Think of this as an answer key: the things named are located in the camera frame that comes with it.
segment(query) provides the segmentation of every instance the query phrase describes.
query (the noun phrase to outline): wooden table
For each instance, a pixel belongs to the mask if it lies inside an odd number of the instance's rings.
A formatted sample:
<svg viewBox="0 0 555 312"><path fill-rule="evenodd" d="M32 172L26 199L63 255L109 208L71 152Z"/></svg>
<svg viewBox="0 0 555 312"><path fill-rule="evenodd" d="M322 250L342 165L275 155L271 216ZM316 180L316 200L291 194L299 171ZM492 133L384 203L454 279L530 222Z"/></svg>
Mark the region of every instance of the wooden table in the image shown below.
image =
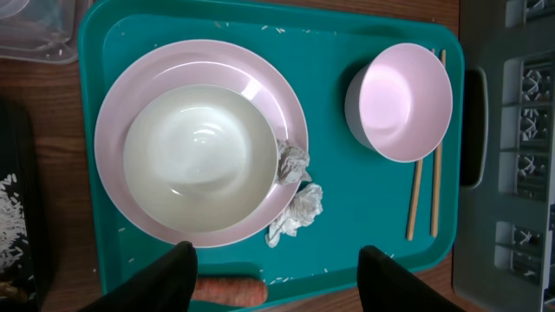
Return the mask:
<svg viewBox="0 0 555 312"><path fill-rule="evenodd" d="M459 31L459 0L274 0L329 10L441 23ZM44 311L76 311L101 295L88 188L77 63L64 66L0 61L0 96L30 113L56 273ZM464 309L451 287L452 258L418 276ZM359 311L356 289L270 311Z"/></svg>

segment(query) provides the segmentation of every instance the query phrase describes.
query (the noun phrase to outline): plastic container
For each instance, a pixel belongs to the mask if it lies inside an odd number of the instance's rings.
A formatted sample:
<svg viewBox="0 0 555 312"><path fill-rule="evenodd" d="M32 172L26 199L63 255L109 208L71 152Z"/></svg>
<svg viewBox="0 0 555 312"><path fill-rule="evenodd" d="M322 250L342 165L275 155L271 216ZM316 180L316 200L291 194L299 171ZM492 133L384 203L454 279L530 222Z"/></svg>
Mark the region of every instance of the plastic container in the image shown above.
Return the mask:
<svg viewBox="0 0 555 312"><path fill-rule="evenodd" d="M76 32L91 0L0 0L0 57L76 60Z"/></svg>
<svg viewBox="0 0 555 312"><path fill-rule="evenodd" d="M308 172L323 188L323 212L297 237L271 249L266 231L236 244L197 250L199 273L265 280L265 306L356 286L357 256L378 247L403 267L429 269L450 251L459 198L464 60L443 26L268 3L211 0L103 0L79 34L88 172L103 292L121 285L170 250L131 224L110 201L95 165L96 119L108 90L134 61L187 39L235 43L262 56L290 83L309 129ZM401 42L447 51L453 115L443 140L440 219L431 237L434 156L424 159L415 238L405 239L414 164L387 160L352 135L343 103L356 73ZM191 302L190 311L229 310Z"/></svg>
<svg viewBox="0 0 555 312"><path fill-rule="evenodd" d="M12 255L22 255L9 268L3 268L1 281L24 289L25 303L0 296L0 311L37 311L49 290L53 276L49 235L39 187L33 134L29 115L20 106L0 100L0 180L15 176L3 184L3 192L23 207L27 236L10 246Z"/></svg>

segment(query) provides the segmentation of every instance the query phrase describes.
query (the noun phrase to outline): pink bowl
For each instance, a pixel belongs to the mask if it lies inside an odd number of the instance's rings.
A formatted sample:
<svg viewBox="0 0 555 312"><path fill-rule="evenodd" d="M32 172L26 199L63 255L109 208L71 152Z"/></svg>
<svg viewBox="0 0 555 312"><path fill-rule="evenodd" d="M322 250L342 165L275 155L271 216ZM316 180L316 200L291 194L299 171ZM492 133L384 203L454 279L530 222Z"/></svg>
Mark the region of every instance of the pink bowl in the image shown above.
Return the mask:
<svg viewBox="0 0 555 312"><path fill-rule="evenodd" d="M385 49L349 85L345 116L363 145L412 162L443 140L451 120L451 82L440 60L413 43Z"/></svg>
<svg viewBox="0 0 555 312"><path fill-rule="evenodd" d="M135 226L165 242L187 240L217 247L263 230L289 204L299 183L274 185L248 217L219 231L182 232L151 218L134 200L123 169L123 148L135 117L168 90L191 84L228 88L251 101L279 140L308 151L303 109L283 76L262 57L227 42L190 40L158 48L134 62L110 88L95 129L95 160L101 182L120 212Z"/></svg>

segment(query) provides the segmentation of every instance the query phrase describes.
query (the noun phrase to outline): gray crate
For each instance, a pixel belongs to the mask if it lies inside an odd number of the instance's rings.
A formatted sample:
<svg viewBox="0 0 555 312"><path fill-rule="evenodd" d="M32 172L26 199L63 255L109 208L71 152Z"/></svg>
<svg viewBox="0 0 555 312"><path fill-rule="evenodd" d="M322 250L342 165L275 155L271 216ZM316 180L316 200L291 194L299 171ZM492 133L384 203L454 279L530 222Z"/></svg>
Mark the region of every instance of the gray crate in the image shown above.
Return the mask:
<svg viewBox="0 0 555 312"><path fill-rule="evenodd" d="M490 310L555 310L555 0L465 0L460 19L454 290Z"/></svg>

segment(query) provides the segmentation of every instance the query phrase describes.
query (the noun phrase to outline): carrot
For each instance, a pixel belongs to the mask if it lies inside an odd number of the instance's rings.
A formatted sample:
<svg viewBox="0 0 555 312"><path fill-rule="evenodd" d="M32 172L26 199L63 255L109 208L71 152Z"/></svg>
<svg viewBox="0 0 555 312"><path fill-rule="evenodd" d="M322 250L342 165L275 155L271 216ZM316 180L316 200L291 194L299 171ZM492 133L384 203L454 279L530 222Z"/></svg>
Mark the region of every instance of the carrot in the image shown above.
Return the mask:
<svg viewBox="0 0 555 312"><path fill-rule="evenodd" d="M199 277L193 292L193 300L233 307L256 307L266 299L266 284L248 277Z"/></svg>

